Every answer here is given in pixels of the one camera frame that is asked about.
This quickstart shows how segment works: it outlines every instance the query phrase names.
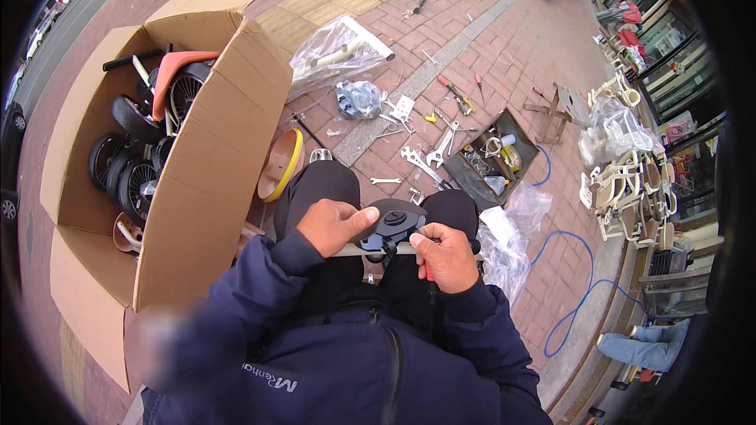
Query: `road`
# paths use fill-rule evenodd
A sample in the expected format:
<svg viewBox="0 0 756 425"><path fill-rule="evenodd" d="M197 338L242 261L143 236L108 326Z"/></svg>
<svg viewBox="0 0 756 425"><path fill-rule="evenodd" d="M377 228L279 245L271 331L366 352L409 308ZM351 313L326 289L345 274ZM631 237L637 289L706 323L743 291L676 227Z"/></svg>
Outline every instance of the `road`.
<svg viewBox="0 0 756 425"><path fill-rule="evenodd" d="M105 2L107 0L74 0L44 37L43 44L26 67L14 96L14 100L24 108L27 121L55 68Z"/></svg>

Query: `blue cable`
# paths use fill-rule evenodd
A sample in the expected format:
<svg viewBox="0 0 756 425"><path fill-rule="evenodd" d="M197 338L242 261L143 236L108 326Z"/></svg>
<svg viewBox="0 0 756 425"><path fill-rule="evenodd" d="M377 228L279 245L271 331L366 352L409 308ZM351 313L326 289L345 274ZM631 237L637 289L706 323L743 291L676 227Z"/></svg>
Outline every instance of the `blue cable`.
<svg viewBox="0 0 756 425"><path fill-rule="evenodd" d="M548 154L548 153L546 153L546 150L545 150L545 149L543 149L542 147L540 147L539 145L536 145L535 147L536 147L536 148L538 148L538 149L540 149L541 151L543 151L543 154L544 154L544 155L546 155L546 163L548 163L548 164L549 164L549 172L548 172L548 174L546 175L546 178L545 178L544 180L542 180L542 181L541 181L541 182L539 182L539 183L535 183L535 184L533 184L533 187L535 187L536 185L541 185L541 184L545 183L545 182L546 182L547 180L549 180L549 178L551 177L551 159L549 158L549 154Z"/></svg>
<svg viewBox="0 0 756 425"><path fill-rule="evenodd" d="M546 150L543 149L542 147L540 147L539 145L536 145L535 147L538 148L538 149L540 149L541 151L543 151L543 154L546 156L546 163L549 164L549 172L546 175L546 178L544 180L542 180L539 183L533 184L534 186L541 185L541 184L545 183L547 180L549 180L549 177L551 177L551 159L549 158L549 154L546 153ZM575 309L572 310L571 312L569 312L567 315L565 315L564 317L562 317L562 320L559 320L556 323L556 325L554 325L554 328L551 329L551 332L549 333L549 336L546 338L546 343L543 345L543 354L547 358L552 358L553 356L556 356L556 354L559 353L562 350L562 347L567 342L567 338L569 337L570 331L572 331L572 324L574 324L575 317L578 316L578 310L580 310L580 308L583 306L583 303L585 303L585 299L588 298L588 295L591 293L591 291L593 290L593 288L595 288L596 286L598 286L602 282L609 282L611 285L613 285L614 287L618 288L619 291L622 294L625 295L625 297L629 298L630 300L632 300L633 302L635 302L636 304L638 304L640 306L640 308L643 310L643 312L648 317L655 318L654 316L652 316L648 312L646 312L646 309L643 307L643 304L641 304L640 301L638 301L637 299L634 299L634 298L630 297L627 292L625 292L624 290L622 290L622 288L617 285L616 282L610 281L609 279L600 279L600 280L596 281L595 284L593 283L593 272L594 272L594 270L593 270L593 251L591 251L591 247L588 246L588 243L586 243L585 240L583 240L579 235L576 235L575 233L572 233L571 231L565 231L565 230L555 230L555 231L552 231L549 234L549 236L546 237L546 241L543 242L543 246L541 247L541 251L538 252L538 255L535 257L535 259L533 260L533 262L530 263L530 267L533 267L533 265L538 261L538 259L541 258L541 255L543 254L543 250L546 249L546 244L549 242L549 240L551 239L551 237L553 235L558 235L559 233L564 233L565 235L571 235L571 236L576 237L578 240L580 240L583 243L583 246L585 246L585 249L588 250L588 254L591 255L591 278L588 281L588 289L585 291L585 295L583 296L583 298L580 299L580 303L578 304L578 306L575 307ZM567 318L569 318L570 316L572 316L572 320L569 323L569 327L567 327L567 333L565 334L564 340L562 340L562 343L560 344L559 348L557 348L554 353L549 354L547 350L548 350L548 347L549 347L549 341L551 340L551 337L556 332L556 329L559 328L560 325L562 325L562 323L565 320L567 320Z"/></svg>

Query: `navy jacket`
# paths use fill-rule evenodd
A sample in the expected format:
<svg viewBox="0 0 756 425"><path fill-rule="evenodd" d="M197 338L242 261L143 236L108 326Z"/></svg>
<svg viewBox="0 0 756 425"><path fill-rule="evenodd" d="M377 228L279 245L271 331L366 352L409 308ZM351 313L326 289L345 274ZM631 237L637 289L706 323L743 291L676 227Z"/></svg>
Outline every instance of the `navy jacket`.
<svg viewBox="0 0 756 425"><path fill-rule="evenodd" d="M509 302L482 281L459 294L439 293L456 354L370 307L340 309L326 325L275 334L319 262L296 230L278 244L253 238L175 345L161 390L181 392L142 392L145 425L551 423ZM240 358L263 337L255 363L225 359Z"/></svg>

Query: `jeans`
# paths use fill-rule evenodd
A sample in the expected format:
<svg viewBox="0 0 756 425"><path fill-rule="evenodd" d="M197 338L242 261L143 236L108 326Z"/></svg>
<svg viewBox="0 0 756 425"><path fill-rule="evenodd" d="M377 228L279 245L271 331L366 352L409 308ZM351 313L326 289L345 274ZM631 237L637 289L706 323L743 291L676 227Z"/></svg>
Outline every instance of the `jeans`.
<svg viewBox="0 0 756 425"><path fill-rule="evenodd" d="M296 228L313 203L328 198L360 207L357 176L336 161L315 161L299 172L281 194L274 213L279 240ZM478 211L473 199L462 191L440 191L426 197L421 207L426 220L464 231L472 240L478 232ZM362 282L362 257L335 257L315 266L307 274L309 282L297 300L289 320L321 316L339 305L374 299L397 313L423 333L438 330L443 315L441 303L430 303L430 283L417 278L415 255L392 257L380 285Z"/></svg>
<svg viewBox="0 0 756 425"><path fill-rule="evenodd" d="M599 343L599 350L623 363L666 372L680 352L689 323L690 319L686 318L669 327L638 327L632 339L619 333L607 333Z"/></svg>

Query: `open cardboard box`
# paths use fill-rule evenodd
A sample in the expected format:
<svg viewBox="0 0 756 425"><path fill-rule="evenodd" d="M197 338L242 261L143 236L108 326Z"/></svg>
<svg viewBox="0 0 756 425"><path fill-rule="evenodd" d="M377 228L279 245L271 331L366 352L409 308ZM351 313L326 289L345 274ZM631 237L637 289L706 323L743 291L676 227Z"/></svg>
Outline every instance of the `open cardboard box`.
<svg viewBox="0 0 756 425"><path fill-rule="evenodd" d="M52 298L79 341L127 391L126 309L204 296L229 268L286 101L292 70L244 16L252 1L170 0L144 26L112 30L72 85L50 139L40 201L56 224ZM113 244L120 210L92 185L87 164L101 135L123 133L110 104L121 93L134 95L139 79L132 66L104 73L102 64L166 43L221 55L175 140L135 258Z"/></svg>

